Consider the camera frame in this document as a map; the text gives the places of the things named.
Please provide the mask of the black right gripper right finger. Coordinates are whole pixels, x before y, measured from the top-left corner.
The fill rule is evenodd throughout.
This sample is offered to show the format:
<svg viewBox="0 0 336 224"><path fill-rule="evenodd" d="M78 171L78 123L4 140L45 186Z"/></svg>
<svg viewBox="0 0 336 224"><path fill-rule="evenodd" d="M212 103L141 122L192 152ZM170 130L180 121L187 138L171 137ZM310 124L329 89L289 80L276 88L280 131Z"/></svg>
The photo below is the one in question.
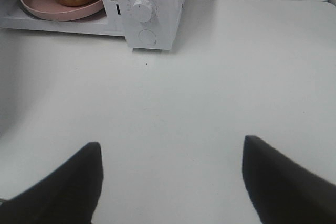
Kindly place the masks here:
<svg viewBox="0 0 336 224"><path fill-rule="evenodd" d="M257 136L245 136L242 174L261 223L335 223L335 184Z"/></svg>

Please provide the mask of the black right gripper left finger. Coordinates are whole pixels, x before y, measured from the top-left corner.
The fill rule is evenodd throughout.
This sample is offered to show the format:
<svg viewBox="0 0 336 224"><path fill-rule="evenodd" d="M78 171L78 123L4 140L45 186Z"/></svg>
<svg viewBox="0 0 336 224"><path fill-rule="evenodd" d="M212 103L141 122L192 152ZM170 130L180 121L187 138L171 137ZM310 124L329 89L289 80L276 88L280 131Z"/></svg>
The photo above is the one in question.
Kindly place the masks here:
<svg viewBox="0 0 336 224"><path fill-rule="evenodd" d="M1 204L1 223L91 223L103 186L101 146L89 142L31 188Z"/></svg>

